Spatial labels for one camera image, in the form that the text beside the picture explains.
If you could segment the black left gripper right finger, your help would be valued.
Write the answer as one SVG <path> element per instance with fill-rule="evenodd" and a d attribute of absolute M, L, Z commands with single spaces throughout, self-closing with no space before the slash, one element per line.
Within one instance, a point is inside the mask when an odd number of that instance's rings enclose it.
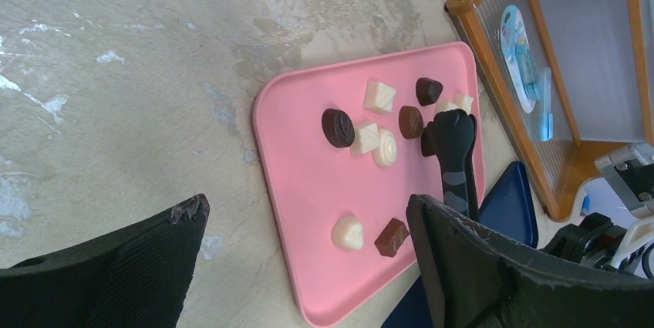
<path fill-rule="evenodd" d="M 651 327 L 653 284 L 508 238 L 427 194 L 406 209 L 435 327 Z"/>

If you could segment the dark rectangular chocolate piece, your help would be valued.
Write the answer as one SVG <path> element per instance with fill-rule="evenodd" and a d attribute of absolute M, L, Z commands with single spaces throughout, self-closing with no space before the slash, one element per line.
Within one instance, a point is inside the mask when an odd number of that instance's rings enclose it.
<path fill-rule="evenodd" d="M 391 218 L 374 241 L 374 245 L 381 256 L 393 258 L 409 235 L 410 232 L 402 221 Z"/>

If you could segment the black handled metal tongs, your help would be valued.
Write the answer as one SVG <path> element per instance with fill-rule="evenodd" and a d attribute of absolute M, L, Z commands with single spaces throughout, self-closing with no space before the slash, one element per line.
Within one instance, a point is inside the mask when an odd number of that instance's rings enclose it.
<path fill-rule="evenodd" d="M 476 117 L 461 109 L 438 113 L 424 129 L 440 165 L 443 202 L 459 213 L 479 219 L 473 152 Z"/>

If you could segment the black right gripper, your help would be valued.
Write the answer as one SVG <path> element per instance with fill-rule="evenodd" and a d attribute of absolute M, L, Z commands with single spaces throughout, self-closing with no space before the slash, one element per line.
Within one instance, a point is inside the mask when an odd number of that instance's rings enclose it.
<path fill-rule="evenodd" d="M 611 266 L 627 230 L 599 213 L 591 213 L 579 225 L 560 228 L 542 252 L 592 269 L 624 270 L 629 258 Z"/>

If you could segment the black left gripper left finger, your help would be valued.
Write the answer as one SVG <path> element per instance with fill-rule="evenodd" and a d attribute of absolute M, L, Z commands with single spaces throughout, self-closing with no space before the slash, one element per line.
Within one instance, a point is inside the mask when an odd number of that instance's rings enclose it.
<path fill-rule="evenodd" d="M 152 217 L 1 270 L 3 327 L 175 327 L 210 205 Z"/>

